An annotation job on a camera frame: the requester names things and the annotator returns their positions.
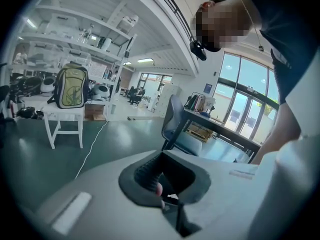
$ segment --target green backpack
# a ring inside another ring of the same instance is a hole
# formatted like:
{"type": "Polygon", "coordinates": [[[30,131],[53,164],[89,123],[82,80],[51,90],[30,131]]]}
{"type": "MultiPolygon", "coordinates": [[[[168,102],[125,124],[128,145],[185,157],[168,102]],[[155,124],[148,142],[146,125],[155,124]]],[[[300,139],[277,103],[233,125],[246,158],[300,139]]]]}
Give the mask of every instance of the green backpack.
{"type": "Polygon", "coordinates": [[[48,104],[55,102],[60,109],[81,108],[88,99],[88,71],[78,64],[68,63],[56,76],[53,96],[48,104]]]}

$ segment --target ceiling light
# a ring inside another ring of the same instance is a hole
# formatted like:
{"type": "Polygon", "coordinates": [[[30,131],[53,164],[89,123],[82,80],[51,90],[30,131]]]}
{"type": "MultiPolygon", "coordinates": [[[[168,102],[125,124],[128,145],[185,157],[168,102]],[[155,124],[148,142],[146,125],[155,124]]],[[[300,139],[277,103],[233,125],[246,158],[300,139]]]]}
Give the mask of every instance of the ceiling light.
{"type": "Polygon", "coordinates": [[[137,62],[153,62],[154,60],[152,58],[143,58],[143,59],[138,59],[137,62]]]}
{"type": "Polygon", "coordinates": [[[30,19],[27,19],[26,22],[27,22],[31,27],[33,27],[34,29],[37,28],[37,26],[36,26],[30,19]]]}

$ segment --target sign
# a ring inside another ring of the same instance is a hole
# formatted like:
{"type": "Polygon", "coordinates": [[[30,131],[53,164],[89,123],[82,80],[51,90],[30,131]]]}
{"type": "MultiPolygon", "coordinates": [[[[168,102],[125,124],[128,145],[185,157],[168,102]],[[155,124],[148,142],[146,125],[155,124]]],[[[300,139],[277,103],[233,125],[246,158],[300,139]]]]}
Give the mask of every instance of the sign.
{"type": "Polygon", "coordinates": [[[211,92],[211,88],[212,88],[212,84],[206,83],[203,92],[205,94],[209,94],[211,92]]]}

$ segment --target white chair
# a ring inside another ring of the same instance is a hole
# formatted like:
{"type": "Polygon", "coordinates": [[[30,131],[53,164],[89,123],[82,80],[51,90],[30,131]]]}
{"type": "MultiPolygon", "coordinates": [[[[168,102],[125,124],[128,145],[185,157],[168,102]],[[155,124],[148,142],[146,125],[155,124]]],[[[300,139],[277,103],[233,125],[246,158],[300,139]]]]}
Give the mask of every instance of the white chair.
{"type": "Polygon", "coordinates": [[[84,126],[84,113],[85,113],[85,107],[79,107],[79,108],[67,108],[67,109],[60,109],[57,107],[55,103],[46,104],[42,108],[42,112],[44,115],[44,123],[45,123],[45,129],[46,133],[48,134],[49,142],[51,145],[51,148],[55,149],[55,139],[57,134],[78,134],[79,135],[79,142],[80,142],[80,148],[83,148],[82,145],[82,131],[84,126]],[[55,127],[55,130],[53,132],[53,135],[51,135],[50,128],[49,128],[49,114],[55,114],[57,115],[57,125],[55,127]],[[61,115],[74,115],[74,117],[78,121],[78,130],[59,130],[61,128],[60,120],[61,115]]]}

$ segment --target gray chair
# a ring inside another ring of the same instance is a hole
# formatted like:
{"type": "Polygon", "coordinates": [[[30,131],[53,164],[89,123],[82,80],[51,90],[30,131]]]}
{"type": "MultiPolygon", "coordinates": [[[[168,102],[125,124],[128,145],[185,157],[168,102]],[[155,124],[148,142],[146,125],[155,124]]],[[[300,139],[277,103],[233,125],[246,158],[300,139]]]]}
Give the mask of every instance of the gray chair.
{"type": "MultiPolygon", "coordinates": [[[[174,135],[174,131],[177,129],[183,113],[184,106],[180,99],[176,95],[171,95],[161,131],[162,136],[165,139],[162,149],[165,148],[168,141],[174,135]]],[[[176,139],[174,147],[187,154],[198,157],[202,149],[202,142],[182,131],[176,139]]]]}

